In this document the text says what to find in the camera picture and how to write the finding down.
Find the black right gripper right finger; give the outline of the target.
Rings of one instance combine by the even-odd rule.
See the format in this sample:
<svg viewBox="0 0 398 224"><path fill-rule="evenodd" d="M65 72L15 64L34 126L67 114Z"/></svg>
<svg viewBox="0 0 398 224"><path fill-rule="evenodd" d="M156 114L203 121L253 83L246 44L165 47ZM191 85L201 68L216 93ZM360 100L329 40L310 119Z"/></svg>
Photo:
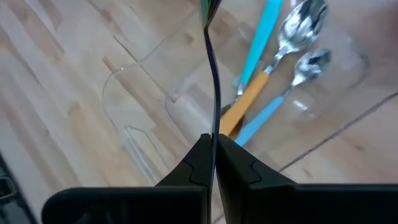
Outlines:
<svg viewBox="0 0 398 224"><path fill-rule="evenodd" d="M396 184L299 184L223 134L216 174L227 223L397 223Z"/></svg>

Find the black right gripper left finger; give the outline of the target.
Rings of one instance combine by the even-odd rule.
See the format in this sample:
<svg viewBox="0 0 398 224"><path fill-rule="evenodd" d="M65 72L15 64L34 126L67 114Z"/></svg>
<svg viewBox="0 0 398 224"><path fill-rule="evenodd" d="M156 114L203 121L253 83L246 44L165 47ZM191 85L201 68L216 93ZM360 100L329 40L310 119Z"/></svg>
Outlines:
<svg viewBox="0 0 398 224"><path fill-rule="evenodd" d="M43 223L209 223L214 174L212 140L202 134L153 187L75 187L52 195Z"/></svg>

